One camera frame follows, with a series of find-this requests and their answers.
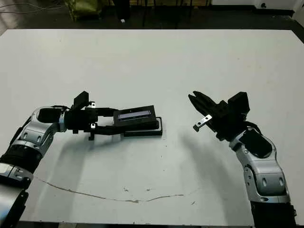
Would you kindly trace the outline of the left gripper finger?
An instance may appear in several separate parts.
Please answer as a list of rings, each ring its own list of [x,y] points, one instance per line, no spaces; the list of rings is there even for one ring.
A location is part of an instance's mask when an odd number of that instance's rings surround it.
[[[97,118],[99,116],[111,117],[117,109],[114,108],[98,108],[98,107],[87,107],[85,108],[86,118]]]
[[[91,124],[91,135],[115,135],[115,134],[121,134],[127,131],[126,127],[120,127],[120,126],[98,126],[96,123]]]

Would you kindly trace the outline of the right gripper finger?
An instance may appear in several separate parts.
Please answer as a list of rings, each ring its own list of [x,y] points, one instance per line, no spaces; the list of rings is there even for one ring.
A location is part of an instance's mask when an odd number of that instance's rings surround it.
[[[195,109],[203,116],[209,114],[209,110],[213,106],[213,100],[205,94],[188,95],[190,102]]]
[[[192,104],[199,112],[214,112],[217,110],[217,104],[207,95],[199,91],[194,91]]]

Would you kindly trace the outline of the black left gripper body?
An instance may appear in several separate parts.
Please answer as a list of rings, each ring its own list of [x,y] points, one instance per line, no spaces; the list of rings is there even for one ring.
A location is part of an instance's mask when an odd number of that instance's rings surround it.
[[[74,101],[71,109],[65,112],[64,125],[74,134],[83,131],[90,133],[88,139],[95,139],[95,130],[97,128],[97,112],[95,102],[92,101]]]

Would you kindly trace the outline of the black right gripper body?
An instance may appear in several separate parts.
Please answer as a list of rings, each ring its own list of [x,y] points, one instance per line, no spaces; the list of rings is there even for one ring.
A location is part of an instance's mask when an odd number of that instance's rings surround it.
[[[217,103],[217,110],[209,112],[206,116],[193,126],[199,131],[207,125],[219,140],[231,141],[246,129],[246,117],[249,112],[249,101],[247,99],[229,99]]]

